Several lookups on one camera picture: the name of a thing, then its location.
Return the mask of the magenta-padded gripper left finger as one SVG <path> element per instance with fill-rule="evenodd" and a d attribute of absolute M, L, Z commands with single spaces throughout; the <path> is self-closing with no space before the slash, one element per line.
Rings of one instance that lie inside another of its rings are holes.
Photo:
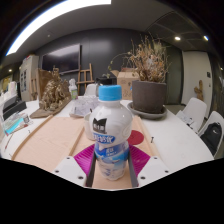
<path fill-rule="evenodd" d="M 82 187 L 93 185 L 96 157 L 90 145 L 75 156 L 66 156 L 52 171 L 53 174 Z"/>

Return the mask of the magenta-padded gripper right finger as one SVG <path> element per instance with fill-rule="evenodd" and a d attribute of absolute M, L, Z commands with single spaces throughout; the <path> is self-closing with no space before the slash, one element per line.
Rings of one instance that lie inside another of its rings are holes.
<path fill-rule="evenodd" d="M 143 187 L 170 174 L 158 156 L 149 156 L 132 145 L 129 146 L 128 164 L 133 187 Z"/>

